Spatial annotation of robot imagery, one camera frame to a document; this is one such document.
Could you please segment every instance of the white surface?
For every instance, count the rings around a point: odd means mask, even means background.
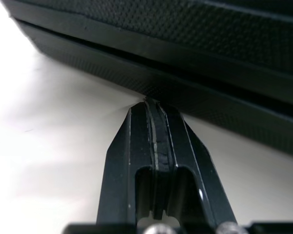
[[[0,234],[93,222],[106,150],[142,95],[37,52],[0,5]],[[293,157],[193,117],[237,220],[293,220]]]

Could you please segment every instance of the black metal tool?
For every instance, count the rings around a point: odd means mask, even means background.
[[[239,227],[206,147],[176,109],[147,98],[130,108],[107,151],[97,224],[65,231],[138,233],[137,220],[150,211],[154,219],[166,211],[181,226],[154,226],[151,234],[293,233],[293,224]]]

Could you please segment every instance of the textured black surface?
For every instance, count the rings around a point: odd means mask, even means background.
[[[293,73],[269,69],[260,64],[241,61],[217,53],[205,52],[199,48],[169,42],[150,37],[135,31],[129,31],[113,24],[100,22],[81,14],[71,13],[49,7],[24,3],[15,0],[3,0],[10,14],[18,20],[49,29],[56,33],[83,39],[85,41],[115,48],[134,55],[178,67],[217,79],[228,84],[250,90],[286,103],[293,104]],[[293,0],[274,0],[273,4],[265,0],[226,0],[226,2],[245,5],[239,12],[246,11],[252,18],[265,15],[267,19],[293,23]],[[284,41],[276,41],[282,46]]]
[[[293,19],[286,15],[247,12],[228,1],[19,1],[83,15],[120,30],[293,74]]]
[[[43,53],[55,59],[293,154],[293,108],[288,105],[257,95],[246,97],[245,91],[219,91],[186,80],[186,74],[162,71],[152,64],[140,64],[21,22],[20,25]]]

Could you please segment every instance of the metal screw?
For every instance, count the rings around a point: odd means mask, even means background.
[[[156,223],[149,226],[143,234],[177,234],[176,231],[169,225],[164,223]]]
[[[244,228],[234,222],[224,222],[216,229],[216,234],[249,234]]]

